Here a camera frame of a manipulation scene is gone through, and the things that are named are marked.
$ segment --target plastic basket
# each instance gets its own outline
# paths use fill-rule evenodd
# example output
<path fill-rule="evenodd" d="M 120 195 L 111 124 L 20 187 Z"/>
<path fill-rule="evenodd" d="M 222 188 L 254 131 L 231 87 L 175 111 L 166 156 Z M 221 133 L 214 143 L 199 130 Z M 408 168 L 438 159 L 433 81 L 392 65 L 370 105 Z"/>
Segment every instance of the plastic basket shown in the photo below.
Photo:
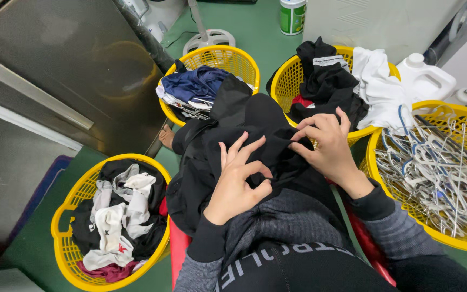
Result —
<path fill-rule="evenodd" d="M 339 55 L 343 56 L 343 59 L 349 64 L 349 69 L 352 71 L 352 52 L 354 48 L 334 46 Z M 390 75 L 396 76 L 401 80 L 399 71 L 393 64 L 389 63 Z M 271 97 L 277 101 L 284 113 L 289 112 L 291 104 L 295 96 L 300 94 L 300 83 L 303 82 L 303 70 L 300 58 L 293 56 L 286 63 L 284 63 L 279 70 L 277 70 L 273 82 L 271 83 Z M 297 126 L 297 123 L 293 122 L 287 115 L 288 122 L 293 127 Z M 349 146 L 352 146 L 360 138 L 372 134 L 377 128 L 369 126 L 365 129 L 350 132 L 347 136 L 347 142 Z"/>
<path fill-rule="evenodd" d="M 434 113 L 429 113 L 429 114 L 421 114 L 428 122 L 434 124 L 434 125 L 445 125 L 447 122 L 447 118 L 449 116 L 452 116 L 453 112 L 455 113 L 454 117 L 451 118 L 452 120 L 457 120 L 458 123 L 465 123 L 466 124 L 466 129 L 467 129 L 467 107 L 463 107 L 460 105 L 455 105 L 455 104 L 449 104 L 445 103 L 442 101 L 436 101 L 436 100 L 428 100 L 428 101 L 423 101 L 423 102 L 418 102 L 413 104 L 413 109 L 424 109 L 424 108 L 429 108 L 429 109 L 436 109 Z M 460 140 L 456 139 L 457 143 L 462 143 L 462 138 Z M 368 142 L 368 147 L 367 147 L 367 155 L 363 162 L 360 164 L 360 170 L 365 172 L 367 176 L 370 178 L 373 178 L 377 180 L 381 185 L 383 186 L 383 189 L 386 192 L 386 195 L 389 197 L 403 197 L 399 192 L 397 191 L 392 191 L 387 188 L 383 180 L 381 179 L 381 176 L 379 175 L 378 172 L 378 167 L 376 164 L 376 154 L 374 152 L 374 149 L 384 149 L 383 144 L 381 142 L 381 128 L 375 130 L 369 139 Z M 421 224 L 424 228 L 425 231 L 432 236 L 435 240 L 438 242 L 444 243 L 446 245 L 449 245 L 454 248 L 462 249 L 467 251 L 467 237 L 463 238 L 453 238 L 450 236 L 447 236 L 445 234 L 440 233 L 436 229 L 432 229 L 430 226 L 426 225 L 426 216 L 416 210 L 412 205 L 406 205 L 403 204 L 402 209 L 405 209 L 408 211 L 410 216 L 416 219 L 416 221 Z"/>
<path fill-rule="evenodd" d="M 74 210 L 82 200 L 90 199 L 93 197 L 96 191 L 95 183 L 99 176 L 100 169 L 102 168 L 102 166 L 108 161 L 126 158 L 136 159 L 154 166 L 164 176 L 167 184 L 170 182 L 171 177 L 169 173 L 165 170 L 163 166 L 161 166 L 161 164 L 159 164 L 152 158 L 139 154 L 122 154 L 113 156 L 92 167 L 75 183 L 73 188 L 69 191 L 66 200 L 64 200 L 64 203 L 62 203 L 62 205 L 57 209 L 51 221 L 50 229 L 51 235 L 54 237 L 54 251 L 57 265 L 59 266 L 62 275 L 64 275 L 64 277 L 70 283 L 72 283 L 75 287 L 85 291 L 105 292 L 125 287 L 126 285 L 131 284 L 133 281 L 141 277 L 156 262 L 158 262 L 170 252 L 170 249 L 167 248 L 167 243 L 169 242 L 170 234 L 169 217 L 167 219 L 167 228 L 165 229 L 165 234 L 161 239 L 158 248 L 154 251 L 151 258 L 149 258 L 149 261 L 147 261 L 145 265 L 143 265 L 138 271 L 134 272 L 129 277 L 118 282 L 108 283 L 104 278 L 92 278 L 82 273 L 77 267 L 76 263 L 78 261 L 81 261 L 84 256 L 80 252 L 77 245 L 73 243 L 73 230 L 71 226 L 68 225 L 68 231 L 66 232 L 59 231 L 59 220 L 61 219 L 62 213 L 66 210 Z"/>
<path fill-rule="evenodd" d="M 189 69 L 197 69 L 203 65 L 224 69 L 235 76 L 241 77 L 244 82 L 253 85 L 255 87 L 253 94 L 259 92 L 259 83 L 261 82 L 259 67 L 257 67 L 253 58 L 241 49 L 223 45 L 208 46 L 194 50 L 179 60 Z M 176 65 L 174 64 L 165 76 L 175 71 Z M 169 105 L 161 99 L 160 106 L 169 120 L 178 126 L 185 125 L 185 122 L 178 119 Z"/>

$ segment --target hand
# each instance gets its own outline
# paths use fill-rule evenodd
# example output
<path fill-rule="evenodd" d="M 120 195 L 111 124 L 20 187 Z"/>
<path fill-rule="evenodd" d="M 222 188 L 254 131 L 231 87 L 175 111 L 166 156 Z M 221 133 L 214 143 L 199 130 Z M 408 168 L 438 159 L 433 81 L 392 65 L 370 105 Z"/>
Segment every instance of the hand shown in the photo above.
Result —
<path fill-rule="evenodd" d="M 269 179 L 265 179 L 255 189 L 250 188 L 246 179 L 260 172 L 266 178 L 273 178 L 270 170 L 260 161 L 246 164 L 248 157 L 266 142 L 266 137 L 243 147 L 248 139 L 248 133 L 242 136 L 230 147 L 228 152 L 224 143 L 221 148 L 221 176 L 215 186 L 214 193 L 203 215 L 216 225 L 224 225 L 230 218 L 253 208 L 272 191 Z"/>
<path fill-rule="evenodd" d="M 334 114 L 316 114 L 305 118 L 296 127 L 300 131 L 291 138 L 294 142 L 289 148 L 305 158 L 318 172 L 342 187 L 353 199 L 368 195 L 374 186 L 354 163 L 351 150 L 347 144 L 347 135 L 351 122 L 340 107 Z M 303 137 L 311 137 L 318 142 L 314 151 L 297 143 Z"/>

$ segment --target cable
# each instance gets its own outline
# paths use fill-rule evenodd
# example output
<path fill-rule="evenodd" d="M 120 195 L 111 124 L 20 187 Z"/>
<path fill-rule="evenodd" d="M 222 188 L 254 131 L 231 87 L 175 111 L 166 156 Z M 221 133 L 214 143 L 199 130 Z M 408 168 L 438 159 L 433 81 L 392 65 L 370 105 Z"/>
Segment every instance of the cable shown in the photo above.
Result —
<path fill-rule="evenodd" d="M 179 35 L 179 37 L 178 37 L 177 39 L 173 40 L 168 46 L 166 46 L 166 47 L 164 47 L 164 48 L 167 49 L 168 47 L 172 46 L 172 44 L 175 43 L 175 42 L 177 42 L 178 39 L 180 39 L 181 36 L 183 36 L 184 33 L 199 33 L 199 32 L 184 31 L 184 32 L 182 32 L 182 33 Z"/>
<path fill-rule="evenodd" d="M 194 16 L 192 15 L 192 9 L 191 9 L 191 19 L 194 23 L 196 23 L 196 21 L 194 20 Z"/>

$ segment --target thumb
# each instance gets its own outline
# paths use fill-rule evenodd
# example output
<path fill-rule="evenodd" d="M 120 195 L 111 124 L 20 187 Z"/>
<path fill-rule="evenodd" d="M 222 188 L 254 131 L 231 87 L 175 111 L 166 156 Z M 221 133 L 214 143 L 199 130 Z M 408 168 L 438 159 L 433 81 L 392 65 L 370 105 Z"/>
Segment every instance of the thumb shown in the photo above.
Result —
<path fill-rule="evenodd" d="M 258 187 L 250 191 L 250 195 L 256 197 L 257 202 L 265 198 L 267 195 L 271 194 L 273 188 L 269 179 L 265 179 Z"/>
<path fill-rule="evenodd" d="M 308 160 L 309 157 L 311 157 L 311 154 L 313 153 L 313 151 L 307 149 L 304 145 L 297 142 L 292 142 L 291 144 L 289 144 L 288 148 L 295 151 L 298 155 L 302 156 L 306 160 Z"/>

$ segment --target foot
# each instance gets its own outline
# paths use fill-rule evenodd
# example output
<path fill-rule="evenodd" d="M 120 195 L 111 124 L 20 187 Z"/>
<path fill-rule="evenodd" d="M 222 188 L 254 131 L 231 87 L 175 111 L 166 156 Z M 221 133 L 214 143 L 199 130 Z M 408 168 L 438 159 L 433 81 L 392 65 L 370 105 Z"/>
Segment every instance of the foot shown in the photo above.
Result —
<path fill-rule="evenodd" d="M 172 140 L 174 139 L 174 132 L 170 129 L 169 125 L 164 125 L 164 129 L 160 131 L 160 139 L 161 143 L 172 150 Z"/>

